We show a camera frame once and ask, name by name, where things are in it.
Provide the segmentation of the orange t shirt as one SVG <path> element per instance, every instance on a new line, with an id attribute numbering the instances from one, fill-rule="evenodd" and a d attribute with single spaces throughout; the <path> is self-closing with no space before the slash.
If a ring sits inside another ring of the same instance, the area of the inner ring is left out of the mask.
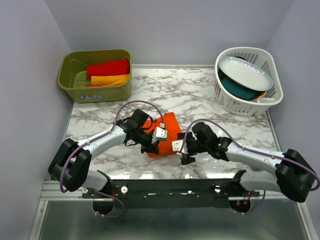
<path id="1" fill-rule="evenodd" d="M 159 153 L 148 153 L 149 158 L 157 158 L 160 156 L 169 156 L 173 155 L 175 152 L 172 149 L 172 142 L 178 139 L 178 134 L 181 133 L 181 128 L 177 121 L 176 115 L 174 112 L 166 112 L 163 115 L 165 129 L 167 130 L 167 139 L 166 141 L 160 141 L 158 144 Z M 144 131 L 150 133 L 156 127 L 160 126 L 161 118 L 156 118 L 153 121 L 150 119 L 146 120 L 143 125 L 143 128 L 146 128 Z"/>

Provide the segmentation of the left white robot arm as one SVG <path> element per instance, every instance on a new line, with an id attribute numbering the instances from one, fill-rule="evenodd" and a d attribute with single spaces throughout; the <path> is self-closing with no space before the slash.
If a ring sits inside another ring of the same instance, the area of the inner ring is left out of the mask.
<path id="1" fill-rule="evenodd" d="M 74 141 L 64 140 L 48 167 L 52 178 L 62 184 L 62 189 L 74 192 L 79 188 L 93 189 L 101 198 L 111 191 L 110 178 L 100 171 L 90 170 L 91 160 L 103 152 L 133 141 L 141 146 L 142 153 L 159 153 L 158 144 L 167 139 L 168 133 L 161 123 L 150 133 L 146 132 L 145 122 L 150 116 L 136 109 L 131 117 L 117 120 L 107 130 L 92 137 Z"/>

